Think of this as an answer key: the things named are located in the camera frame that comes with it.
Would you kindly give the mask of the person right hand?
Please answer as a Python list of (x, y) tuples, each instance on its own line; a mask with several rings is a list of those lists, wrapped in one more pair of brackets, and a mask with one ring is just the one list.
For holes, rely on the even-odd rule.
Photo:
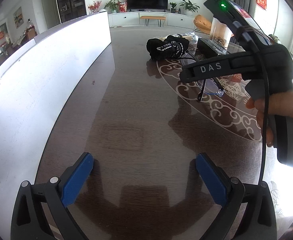
[[(253, 100), (249, 98), (246, 102), (246, 108), (257, 109), (257, 123), (259, 127), (263, 128), (264, 117), (264, 99)], [(293, 118), (293, 90), (283, 93), (273, 94), (269, 97), (268, 113), (270, 115), (289, 116)], [(274, 136), (271, 128), (267, 127), (266, 130), (266, 144), (268, 147), (273, 146)]]

